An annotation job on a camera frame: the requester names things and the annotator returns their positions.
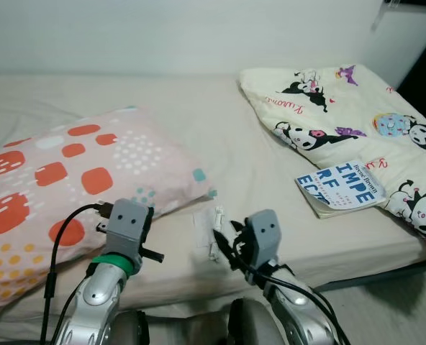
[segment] wall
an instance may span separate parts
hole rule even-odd
[[[0,72],[237,73],[353,62],[397,86],[426,45],[426,9],[380,7],[381,0],[0,0]]]

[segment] gray floor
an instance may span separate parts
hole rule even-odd
[[[426,344],[426,273],[324,293],[352,345]],[[189,320],[151,320],[154,345],[218,345],[225,313]]]

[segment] book cover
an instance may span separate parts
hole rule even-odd
[[[383,186],[356,160],[300,176],[296,183],[320,218],[386,200]]]

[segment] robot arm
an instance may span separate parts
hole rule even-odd
[[[264,297],[285,329],[289,343],[339,344],[337,332],[329,318],[307,297],[313,295],[312,290],[297,280],[288,267],[278,265],[276,253],[281,230],[275,212],[257,212],[245,219],[245,225],[236,221],[231,223],[238,232],[233,247],[229,246],[228,240],[221,233],[215,231],[218,247],[228,258],[233,270],[240,268],[249,284],[263,290]],[[293,288],[278,284],[281,281],[289,283],[287,285]]]
[[[140,271],[142,257],[162,262],[163,255],[142,248],[148,235],[153,209],[127,199],[105,203],[100,214],[109,224],[96,230],[106,233],[102,255],[93,259],[77,288],[72,316],[61,326],[56,345],[102,345],[109,340],[120,293],[130,275]]]

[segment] beige bed sheet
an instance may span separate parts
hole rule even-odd
[[[313,286],[426,259],[426,243],[376,208],[318,219],[293,180],[314,166],[260,125],[232,76],[0,76],[0,145],[130,105],[153,110],[160,125],[201,160],[219,197],[153,223],[146,247],[166,259],[144,261],[122,294],[122,308],[188,317],[244,294],[243,276],[209,261],[207,249],[196,243],[192,213],[215,203],[237,220],[274,209],[283,229],[281,261]],[[87,264],[70,264],[59,275],[52,313],[59,314]],[[43,291],[36,290],[0,313],[0,341],[37,339],[43,302]]]

